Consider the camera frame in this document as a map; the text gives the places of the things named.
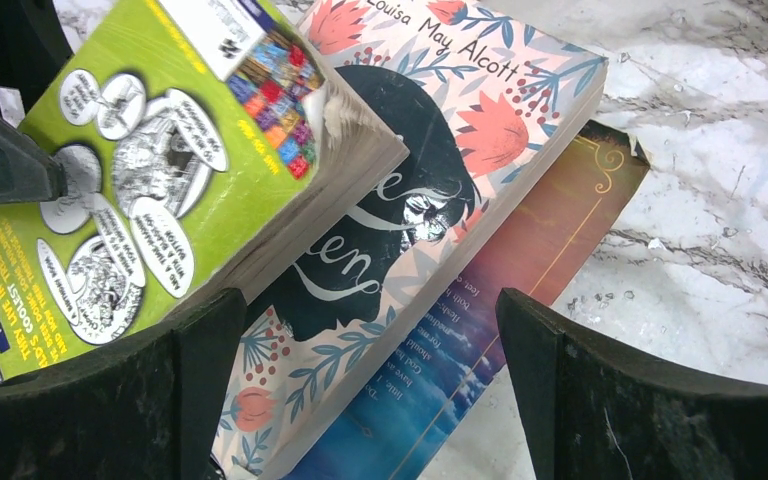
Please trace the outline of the lime green paperback book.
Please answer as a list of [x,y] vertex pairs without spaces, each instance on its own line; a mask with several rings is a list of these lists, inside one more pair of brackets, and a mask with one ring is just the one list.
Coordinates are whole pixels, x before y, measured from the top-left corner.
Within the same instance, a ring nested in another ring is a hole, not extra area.
[[116,2],[14,128],[68,193],[0,204],[0,384],[270,283],[408,153],[255,1]]

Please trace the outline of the blue cover paperback book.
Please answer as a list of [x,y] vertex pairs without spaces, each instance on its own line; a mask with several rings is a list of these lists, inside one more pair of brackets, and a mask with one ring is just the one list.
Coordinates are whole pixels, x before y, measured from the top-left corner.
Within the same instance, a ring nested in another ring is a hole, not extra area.
[[292,471],[415,479],[505,365],[504,288],[553,303],[650,168],[631,134],[591,121]]

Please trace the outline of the floral cover book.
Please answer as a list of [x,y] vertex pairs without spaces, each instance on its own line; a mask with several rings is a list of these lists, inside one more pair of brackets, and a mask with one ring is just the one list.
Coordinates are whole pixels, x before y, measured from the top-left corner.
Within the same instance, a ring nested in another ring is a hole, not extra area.
[[316,1],[300,30],[408,157],[249,306],[212,457],[287,475],[354,399],[406,396],[409,334],[595,112],[606,57],[480,1]]

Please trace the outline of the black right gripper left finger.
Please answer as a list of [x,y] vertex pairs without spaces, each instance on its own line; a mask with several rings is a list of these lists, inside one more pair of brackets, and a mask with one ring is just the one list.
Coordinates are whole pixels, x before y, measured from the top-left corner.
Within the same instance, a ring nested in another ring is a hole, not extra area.
[[0,386],[0,479],[214,479],[236,289]]

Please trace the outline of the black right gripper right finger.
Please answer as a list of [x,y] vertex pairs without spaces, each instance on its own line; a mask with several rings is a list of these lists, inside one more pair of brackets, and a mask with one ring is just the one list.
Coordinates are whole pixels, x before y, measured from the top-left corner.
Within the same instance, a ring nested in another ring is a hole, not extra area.
[[768,479],[768,385],[685,367],[513,288],[496,318],[540,479]]

